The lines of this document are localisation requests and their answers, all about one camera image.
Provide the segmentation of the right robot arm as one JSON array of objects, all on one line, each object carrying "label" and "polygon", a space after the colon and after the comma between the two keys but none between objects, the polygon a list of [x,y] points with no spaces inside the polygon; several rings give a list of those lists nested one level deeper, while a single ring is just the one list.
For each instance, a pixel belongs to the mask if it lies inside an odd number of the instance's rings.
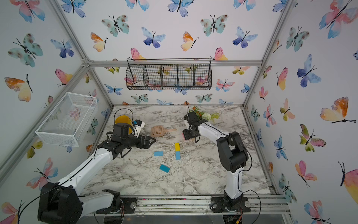
[{"label": "right robot arm", "polygon": [[187,129],[183,130],[186,141],[206,137],[217,145],[221,165],[227,172],[226,187],[222,197],[212,197],[210,210],[214,213],[251,212],[249,200],[241,190],[242,173],[249,160],[249,153],[237,132],[222,131],[206,119],[199,119],[195,112],[184,117]]}]

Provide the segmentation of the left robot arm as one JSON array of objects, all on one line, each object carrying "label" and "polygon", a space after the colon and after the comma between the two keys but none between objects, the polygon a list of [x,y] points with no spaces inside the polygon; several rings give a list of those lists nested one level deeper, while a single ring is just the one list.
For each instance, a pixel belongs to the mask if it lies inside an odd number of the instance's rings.
[{"label": "left robot arm", "polygon": [[117,156],[124,158],[133,148],[149,149],[156,142],[155,138],[140,134],[144,126],[140,120],[133,125],[115,124],[88,159],[58,182],[45,184],[39,197],[38,220],[47,224],[75,224],[99,210],[123,214],[125,203],[120,192],[105,189],[94,196],[80,195],[93,177]]}]

